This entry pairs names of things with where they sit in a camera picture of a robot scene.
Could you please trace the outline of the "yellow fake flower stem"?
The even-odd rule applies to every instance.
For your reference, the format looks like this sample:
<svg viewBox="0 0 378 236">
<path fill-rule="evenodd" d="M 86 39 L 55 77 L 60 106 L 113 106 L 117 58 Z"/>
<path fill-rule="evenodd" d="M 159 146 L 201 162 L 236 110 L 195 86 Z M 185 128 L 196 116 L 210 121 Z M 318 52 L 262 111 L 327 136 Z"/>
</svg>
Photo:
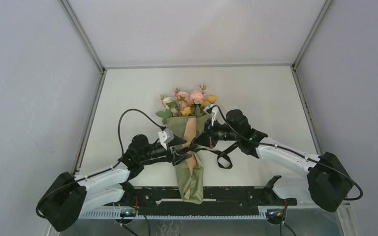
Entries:
<svg viewBox="0 0 378 236">
<path fill-rule="evenodd" d="M 204 109 L 208 104 L 215 104 L 218 101 L 218 98 L 213 95 L 207 95 L 202 104 L 192 104 L 191 107 L 186 107 L 183 110 L 180 109 L 181 116 L 195 116 L 200 117 L 204 112 L 201 110 Z"/>
</svg>

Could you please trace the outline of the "pink fake flower stem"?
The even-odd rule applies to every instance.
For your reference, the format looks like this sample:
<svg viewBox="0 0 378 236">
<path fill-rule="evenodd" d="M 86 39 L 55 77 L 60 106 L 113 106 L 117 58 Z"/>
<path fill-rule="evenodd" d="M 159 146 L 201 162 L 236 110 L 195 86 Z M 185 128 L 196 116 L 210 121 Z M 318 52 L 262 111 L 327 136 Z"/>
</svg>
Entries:
<svg viewBox="0 0 378 236">
<path fill-rule="evenodd" d="M 192 104 L 202 104 L 204 102 L 205 90 L 206 90 L 206 85 L 201 84 L 199 86 L 199 90 L 194 90 L 189 94 L 189 98 Z"/>
<path fill-rule="evenodd" d="M 175 89 L 175 100 L 181 110 L 183 110 L 186 107 L 191 107 L 191 100 L 189 94 L 185 91 L 180 90 L 179 88 Z"/>
</svg>

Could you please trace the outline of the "white fake flower stem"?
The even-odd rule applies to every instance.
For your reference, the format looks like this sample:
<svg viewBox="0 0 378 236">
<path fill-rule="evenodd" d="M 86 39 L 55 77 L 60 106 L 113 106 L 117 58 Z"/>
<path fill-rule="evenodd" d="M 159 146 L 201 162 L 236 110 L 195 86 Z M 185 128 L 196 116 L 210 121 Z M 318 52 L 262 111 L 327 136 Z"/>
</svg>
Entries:
<svg viewBox="0 0 378 236">
<path fill-rule="evenodd" d="M 178 117 L 180 115 L 180 107 L 174 97 L 162 94 L 160 96 L 163 110 L 157 111 L 155 115 L 162 119 L 163 124 L 167 124 L 167 119 Z"/>
</svg>

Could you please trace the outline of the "orange green wrapping paper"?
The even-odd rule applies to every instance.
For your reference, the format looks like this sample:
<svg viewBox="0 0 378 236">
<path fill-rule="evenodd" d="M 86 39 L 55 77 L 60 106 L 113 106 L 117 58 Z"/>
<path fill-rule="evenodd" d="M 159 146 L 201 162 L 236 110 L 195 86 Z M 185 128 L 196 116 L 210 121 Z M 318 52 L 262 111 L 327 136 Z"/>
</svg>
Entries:
<svg viewBox="0 0 378 236">
<path fill-rule="evenodd" d="M 203 115 L 198 118 L 182 116 L 167 119 L 166 124 L 173 134 L 186 141 L 185 144 L 176 147 L 176 151 L 184 156 L 177 157 L 175 165 L 178 189 L 184 202 L 199 205 L 204 199 L 204 166 L 196 152 L 200 147 L 191 142 L 204 130 L 204 124 L 210 117 L 210 115 Z"/>
</svg>

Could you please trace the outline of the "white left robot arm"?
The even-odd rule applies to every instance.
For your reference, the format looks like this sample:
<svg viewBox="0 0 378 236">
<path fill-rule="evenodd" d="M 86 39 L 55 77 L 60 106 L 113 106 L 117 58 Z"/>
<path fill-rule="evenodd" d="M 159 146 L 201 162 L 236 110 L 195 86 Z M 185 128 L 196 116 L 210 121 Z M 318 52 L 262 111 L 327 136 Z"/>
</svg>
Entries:
<svg viewBox="0 0 378 236">
<path fill-rule="evenodd" d="M 132 138 L 127 149 L 122 148 L 118 161 L 108 167 L 83 175 L 60 174 L 38 201 L 35 213 L 62 232 L 72 226 L 79 216 L 106 204 L 138 208 L 138 196 L 130 180 L 147 165 L 169 162 L 177 164 L 188 155 L 176 147 L 187 141 L 158 125 L 158 140 L 149 143 L 143 134 Z"/>
</svg>

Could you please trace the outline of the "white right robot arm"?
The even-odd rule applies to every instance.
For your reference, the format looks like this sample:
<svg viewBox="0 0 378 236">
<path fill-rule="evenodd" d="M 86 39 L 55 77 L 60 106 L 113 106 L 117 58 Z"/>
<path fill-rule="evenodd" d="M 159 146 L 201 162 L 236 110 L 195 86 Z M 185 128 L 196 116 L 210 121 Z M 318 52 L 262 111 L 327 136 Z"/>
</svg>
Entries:
<svg viewBox="0 0 378 236">
<path fill-rule="evenodd" d="M 357 201 L 363 197 L 363 189 L 354 181 L 336 155 L 322 155 L 299 151 L 270 138 L 266 133 L 252 128 L 248 118 L 239 109 L 224 115 L 218 105 L 209 105 L 204 112 L 211 115 L 204 129 L 192 144 L 212 150 L 219 141 L 234 144 L 218 154 L 218 158 L 239 149 L 245 155 L 271 161 L 300 176 L 286 180 L 281 178 L 265 190 L 265 200 L 276 205 L 283 199 L 310 197 L 321 209 L 335 212 L 343 201 Z"/>
</svg>

